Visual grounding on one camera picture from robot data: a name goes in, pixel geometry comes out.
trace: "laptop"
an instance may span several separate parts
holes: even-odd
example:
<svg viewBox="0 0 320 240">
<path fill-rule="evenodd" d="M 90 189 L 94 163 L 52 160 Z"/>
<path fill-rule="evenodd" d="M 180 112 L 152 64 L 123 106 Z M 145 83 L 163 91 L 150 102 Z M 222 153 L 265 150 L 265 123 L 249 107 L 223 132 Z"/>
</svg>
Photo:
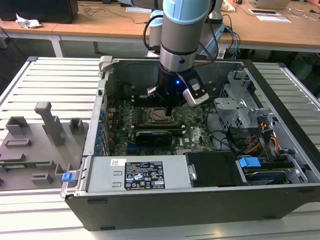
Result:
<svg viewBox="0 0 320 240">
<path fill-rule="evenodd" d="M 250 1 L 250 4 L 259 9 L 285 9 L 291 0 L 255 0 Z"/>
</svg>

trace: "warning label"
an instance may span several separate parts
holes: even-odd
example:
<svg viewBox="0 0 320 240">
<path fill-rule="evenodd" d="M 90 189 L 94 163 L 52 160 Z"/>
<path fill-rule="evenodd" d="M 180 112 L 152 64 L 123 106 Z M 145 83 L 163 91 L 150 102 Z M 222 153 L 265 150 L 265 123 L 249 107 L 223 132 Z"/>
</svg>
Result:
<svg viewBox="0 0 320 240">
<path fill-rule="evenodd" d="M 124 188 L 126 190 L 165 188 L 162 161 L 126 162 L 124 177 Z"/>
</svg>

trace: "desk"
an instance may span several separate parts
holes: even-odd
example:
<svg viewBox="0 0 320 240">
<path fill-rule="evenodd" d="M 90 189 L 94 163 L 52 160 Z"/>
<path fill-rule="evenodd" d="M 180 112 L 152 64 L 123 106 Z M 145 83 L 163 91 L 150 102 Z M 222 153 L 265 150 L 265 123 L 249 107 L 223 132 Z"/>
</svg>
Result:
<svg viewBox="0 0 320 240">
<path fill-rule="evenodd" d="M 147 13 L 126 12 L 126 8 L 119 5 L 105 6 L 116 14 L 132 17 L 137 23 L 146 22 L 150 18 L 150 14 Z M 306 10 L 307 16 L 319 19 L 318 14 L 309 13 L 310 9 L 319 11 L 315 5 L 306 2 L 291 2 L 289 7 Z M 24 29 L 15 22 L 0 21 L 0 26 L 12 38 L 50 40 L 57 57 L 64 56 L 61 46 L 62 40 L 142 43 L 144 24 L 134 24 L 130 18 L 123 18 L 107 10 L 88 16 L 84 11 L 85 8 L 88 7 L 79 5 L 78 16 L 74 19 L 73 24 L 43 23 L 43 27 Z M 99 6 L 91 6 L 91 8 L 97 9 Z M 248 9 L 253 7 L 249 4 L 249 0 L 243 0 L 243 4 L 237 6 L 237 8 L 242 8 L 248 12 Z M 260 21 L 255 16 L 247 15 L 241 9 L 236 12 L 222 13 L 230 15 L 233 30 L 241 37 L 240 48 L 242 49 L 320 52 L 320 19 L 319 21 L 298 19 L 293 17 L 288 10 L 281 10 L 280 12 L 288 16 L 291 23 Z M 230 25 L 227 17 L 224 23 Z M 5 36 L 3 32 L 0 32 L 0 37 Z M 220 48 L 226 49 L 230 42 L 230 35 L 224 33 L 219 42 Z"/>
<path fill-rule="evenodd" d="M 88 16 L 85 9 L 88 6 L 78 5 L 78 15 L 72 24 L 41 23 L 42 27 L 25 29 L 14 21 L 1 21 L 0 26 L 12 38 L 22 39 L 44 39 L 50 40 L 56 57 L 63 57 L 62 40 L 69 41 L 90 41 L 90 42 L 116 42 L 116 43 L 142 43 L 142 33 L 145 23 L 149 20 L 149 13 L 126 12 L 125 7 L 120 5 L 111 6 L 96 2 L 80 2 L 82 5 L 99 4 L 112 11 L 112 14 L 105 11 Z M 91 6 L 91 9 L 98 9 L 99 6 Z M 0 38 L 6 35 L 0 30 Z"/>
<path fill-rule="evenodd" d="M 248 9 L 254 9 L 249 0 L 244 0 L 241 5 L 236 6 L 244 11 L 237 9 L 236 12 L 223 11 L 222 14 L 230 15 L 233 30 L 240 35 L 240 48 L 242 49 L 319 53 L 320 19 L 318 14 L 309 12 L 311 9 L 319 12 L 318 7 L 297 1 L 290 2 L 288 7 L 305 10 L 308 17 L 318 21 L 296 18 L 286 9 L 279 10 L 279 12 L 285 14 L 291 23 L 260 21 L 256 16 L 249 16 L 244 12 L 253 15 L 248 11 Z M 230 26 L 228 17 L 225 17 L 223 22 Z M 226 43 L 230 42 L 231 36 L 224 33 L 219 43 L 227 46 Z"/>
</svg>

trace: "motherboard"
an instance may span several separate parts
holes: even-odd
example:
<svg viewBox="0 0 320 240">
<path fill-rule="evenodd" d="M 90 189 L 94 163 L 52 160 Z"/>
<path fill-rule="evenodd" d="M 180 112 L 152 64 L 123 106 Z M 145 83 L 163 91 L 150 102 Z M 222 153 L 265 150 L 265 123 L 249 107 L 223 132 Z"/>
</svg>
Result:
<svg viewBox="0 0 320 240">
<path fill-rule="evenodd" d="M 176 107 L 166 116 L 162 107 L 134 106 L 122 101 L 109 109 L 112 156 L 183 155 L 215 150 L 205 125 L 205 106 Z"/>
</svg>

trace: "white sticker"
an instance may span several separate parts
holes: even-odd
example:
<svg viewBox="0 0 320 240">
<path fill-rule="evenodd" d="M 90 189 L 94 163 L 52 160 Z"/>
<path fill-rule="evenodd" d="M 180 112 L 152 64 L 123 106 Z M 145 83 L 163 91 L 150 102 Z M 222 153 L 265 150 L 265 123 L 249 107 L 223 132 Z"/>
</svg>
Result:
<svg viewBox="0 0 320 240">
<path fill-rule="evenodd" d="M 12 165 L 12 166 L 4 166 L 5 169 L 24 169 L 24 165 Z"/>
<path fill-rule="evenodd" d="M 110 166 L 124 166 L 127 162 L 127 159 L 111 159 Z"/>
</svg>

